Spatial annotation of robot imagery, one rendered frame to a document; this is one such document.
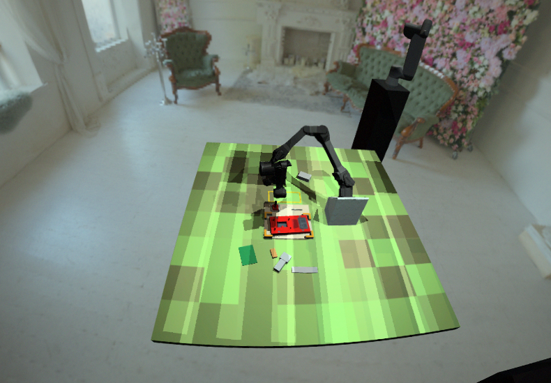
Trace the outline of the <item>green flat block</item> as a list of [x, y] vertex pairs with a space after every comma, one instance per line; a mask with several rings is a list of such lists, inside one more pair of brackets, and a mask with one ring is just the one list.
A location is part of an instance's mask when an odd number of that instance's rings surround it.
[[239, 252], [242, 266], [257, 263], [253, 245], [239, 247]]

